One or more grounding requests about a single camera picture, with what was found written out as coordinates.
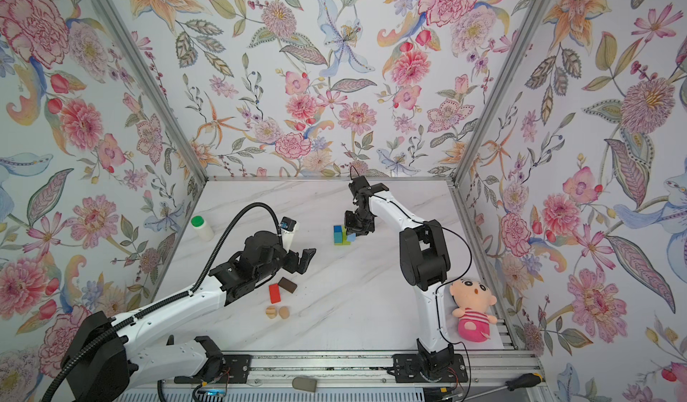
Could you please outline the brown rectangular block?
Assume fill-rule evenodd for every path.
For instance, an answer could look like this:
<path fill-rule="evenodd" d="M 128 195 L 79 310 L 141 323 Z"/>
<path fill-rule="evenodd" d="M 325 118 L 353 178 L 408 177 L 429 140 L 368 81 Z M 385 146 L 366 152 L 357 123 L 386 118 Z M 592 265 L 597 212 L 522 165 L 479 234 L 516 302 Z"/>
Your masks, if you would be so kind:
<path fill-rule="evenodd" d="M 285 278 L 285 277 L 281 278 L 281 280 L 279 280 L 279 282 L 277 283 L 277 285 L 278 285 L 281 289 L 284 289 L 286 292 L 288 292 L 288 293 L 290 293 L 290 294 L 293 294 L 293 293 L 296 291 L 297 287 L 298 287 L 296 283 L 294 283 L 294 282 L 291 281 L 291 280 L 288 280 L 288 278 Z"/>

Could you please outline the red rectangular block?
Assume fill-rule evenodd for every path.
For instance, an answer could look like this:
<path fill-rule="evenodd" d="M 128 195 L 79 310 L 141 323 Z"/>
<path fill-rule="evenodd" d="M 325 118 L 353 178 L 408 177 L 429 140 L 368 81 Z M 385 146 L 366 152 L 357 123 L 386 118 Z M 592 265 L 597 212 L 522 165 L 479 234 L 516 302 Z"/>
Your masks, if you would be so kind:
<path fill-rule="evenodd" d="M 280 287 L 277 284 L 272 284 L 268 287 L 270 303 L 273 305 L 279 304 L 281 302 L 281 292 Z"/>

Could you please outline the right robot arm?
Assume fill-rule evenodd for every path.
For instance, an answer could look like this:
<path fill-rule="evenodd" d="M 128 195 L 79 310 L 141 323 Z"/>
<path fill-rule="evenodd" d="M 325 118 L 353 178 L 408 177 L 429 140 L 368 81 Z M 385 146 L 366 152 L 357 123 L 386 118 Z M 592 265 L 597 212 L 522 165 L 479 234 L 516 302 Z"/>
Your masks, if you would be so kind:
<path fill-rule="evenodd" d="M 401 205 L 382 183 L 372 185 L 365 176 L 356 176 L 349 189 L 356 209 L 345 212 L 347 232 L 358 237 L 370 235 L 381 219 L 398 235 L 400 270 L 418 305 L 420 373 L 437 382 L 454 359 L 453 346 L 441 334 L 438 310 L 437 291 L 451 268 L 444 230 L 437 221 L 422 219 Z"/>

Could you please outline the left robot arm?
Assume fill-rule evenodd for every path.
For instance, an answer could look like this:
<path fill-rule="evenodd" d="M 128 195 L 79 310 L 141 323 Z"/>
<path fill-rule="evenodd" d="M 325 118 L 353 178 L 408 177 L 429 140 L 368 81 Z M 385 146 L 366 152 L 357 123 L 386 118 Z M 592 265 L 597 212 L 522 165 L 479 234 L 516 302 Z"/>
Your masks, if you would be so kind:
<path fill-rule="evenodd" d="M 78 401 L 113 401 L 127 389 L 173 376 L 215 379 L 225 362 L 211 338 L 166 347 L 154 342 L 238 301 L 279 271 L 306 273 L 316 252 L 296 253 L 280 235 L 259 231 L 245 240 L 243 250 L 204 271 L 202 280 L 187 289 L 114 317 L 91 314 L 79 326 L 43 400 L 52 400 L 63 382 Z"/>

